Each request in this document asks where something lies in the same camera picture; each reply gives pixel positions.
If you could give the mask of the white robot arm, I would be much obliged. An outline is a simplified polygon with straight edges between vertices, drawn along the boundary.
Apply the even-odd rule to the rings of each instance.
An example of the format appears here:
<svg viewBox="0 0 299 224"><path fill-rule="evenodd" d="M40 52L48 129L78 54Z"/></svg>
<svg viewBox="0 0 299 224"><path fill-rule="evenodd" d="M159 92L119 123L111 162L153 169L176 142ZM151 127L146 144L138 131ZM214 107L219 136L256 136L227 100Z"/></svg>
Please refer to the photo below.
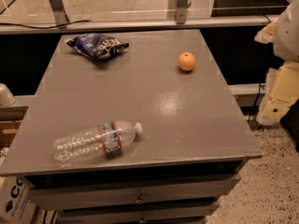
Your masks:
<svg viewBox="0 0 299 224"><path fill-rule="evenodd" d="M293 0L254 40L272 43L274 54L284 61L280 68L268 70L265 95L256 116L258 123L271 126L280 122L299 100L299 0Z"/></svg>

